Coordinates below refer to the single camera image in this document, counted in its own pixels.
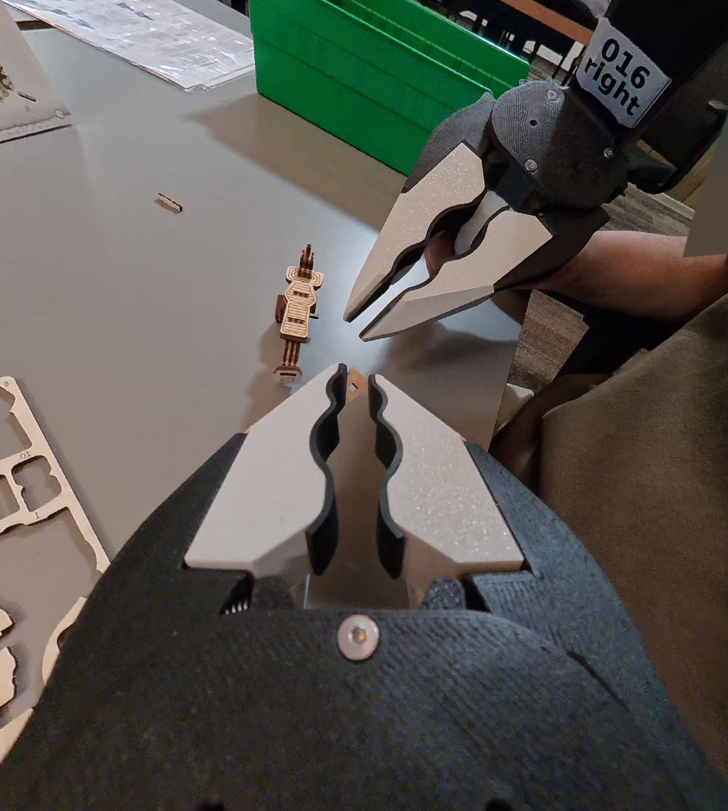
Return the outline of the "person's brown clothing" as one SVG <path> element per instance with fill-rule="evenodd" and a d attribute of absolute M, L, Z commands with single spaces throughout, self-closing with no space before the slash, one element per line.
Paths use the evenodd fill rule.
<path fill-rule="evenodd" d="M 599 563 L 728 783 L 728 293 L 613 375 L 553 381 L 490 453 Z"/>

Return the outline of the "white paper sheets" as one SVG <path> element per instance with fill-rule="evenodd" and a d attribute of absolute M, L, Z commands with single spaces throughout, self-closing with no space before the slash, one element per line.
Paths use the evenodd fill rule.
<path fill-rule="evenodd" d="M 8 5 L 188 93 L 255 70 L 250 37 L 172 1 L 8 1 Z"/>

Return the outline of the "person's right hand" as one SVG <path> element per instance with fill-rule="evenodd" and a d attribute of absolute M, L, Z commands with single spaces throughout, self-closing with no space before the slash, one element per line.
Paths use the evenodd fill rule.
<path fill-rule="evenodd" d="M 442 231 L 430 239 L 424 250 L 425 265 L 430 278 L 435 278 L 442 266 L 459 258 L 467 250 L 459 233 Z"/>

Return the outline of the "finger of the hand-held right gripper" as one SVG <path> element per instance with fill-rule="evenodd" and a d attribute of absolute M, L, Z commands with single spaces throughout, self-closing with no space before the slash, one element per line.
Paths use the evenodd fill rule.
<path fill-rule="evenodd" d="M 405 289 L 360 334 L 394 337 L 489 299 L 501 279 L 552 241 L 554 225 L 488 193 L 460 228 L 454 254 L 427 282 Z"/>
<path fill-rule="evenodd" d="M 443 216 L 476 207 L 485 191 L 482 159 L 466 144 L 458 144 L 411 189 L 403 191 L 358 273 L 344 320 L 358 318 L 382 295 L 401 263 L 425 247 Z"/>

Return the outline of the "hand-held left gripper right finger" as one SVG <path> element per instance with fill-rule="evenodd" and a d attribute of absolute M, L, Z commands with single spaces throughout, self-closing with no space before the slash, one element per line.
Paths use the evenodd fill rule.
<path fill-rule="evenodd" d="M 371 375 L 369 414 L 379 487 L 379 561 L 408 593 L 443 578 L 520 571 L 524 555 L 466 440 L 384 376 Z"/>

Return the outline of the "green plastic bin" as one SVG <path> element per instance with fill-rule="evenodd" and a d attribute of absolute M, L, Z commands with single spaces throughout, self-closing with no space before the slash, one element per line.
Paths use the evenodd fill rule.
<path fill-rule="evenodd" d="M 257 91 L 400 174 L 529 63 L 412 1 L 252 1 Z"/>

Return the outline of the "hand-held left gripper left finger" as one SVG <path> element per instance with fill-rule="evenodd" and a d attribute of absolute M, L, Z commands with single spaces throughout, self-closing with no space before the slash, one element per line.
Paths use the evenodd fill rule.
<path fill-rule="evenodd" d="M 194 535 L 191 569 L 301 582 L 323 574 L 338 547 L 335 484 L 348 368 L 329 366 L 242 435 L 227 475 Z"/>

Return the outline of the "person's right forearm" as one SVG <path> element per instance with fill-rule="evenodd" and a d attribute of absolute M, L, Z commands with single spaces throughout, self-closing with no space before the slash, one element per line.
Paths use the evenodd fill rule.
<path fill-rule="evenodd" d="M 685 257 L 686 242 L 599 231 L 534 289 L 627 316 L 686 323 L 728 293 L 728 256 Z"/>

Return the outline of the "grey desk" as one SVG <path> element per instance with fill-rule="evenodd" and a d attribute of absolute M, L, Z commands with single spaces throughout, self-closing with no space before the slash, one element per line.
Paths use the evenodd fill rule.
<path fill-rule="evenodd" d="M 487 442 L 515 319 L 484 302 L 364 343 L 341 318 L 402 177 L 257 96 L 253 76 L 186 93 L 63 33 L 25 39 L 75 123 L 0 145 L 0 377 L 108 555 L 287 397 L 272 313 L 308 242 L 327 276 L 305 378 L 337 362 L 382 374 Z"/>

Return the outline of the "wooden background table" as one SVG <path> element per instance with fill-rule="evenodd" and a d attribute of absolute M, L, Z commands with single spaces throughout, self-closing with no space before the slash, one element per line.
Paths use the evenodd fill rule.
<path fill-rule="evenodd" d="M 574 43 L 587 46 L 607 1 L 499 1 Z"/>

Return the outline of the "wooden puzzle model assembly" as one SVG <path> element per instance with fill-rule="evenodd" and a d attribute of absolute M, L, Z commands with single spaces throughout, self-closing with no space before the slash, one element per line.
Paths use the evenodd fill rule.
<path fill-rule="evenodd" d="M 311 319 L 319 317 L 317 292 L 324 281 L 324 274 L 314 269 L 314 251 L 310 244 L 301 252 L 298 266 L 287 268 L 285 279 L 285 292 L 278 295 L 275 305 L 275 323 L 284 351 L 274 370 L 274 380 L 279 384 L 297 384 L 301 381 L 300 350 L 308 341 Z"/>

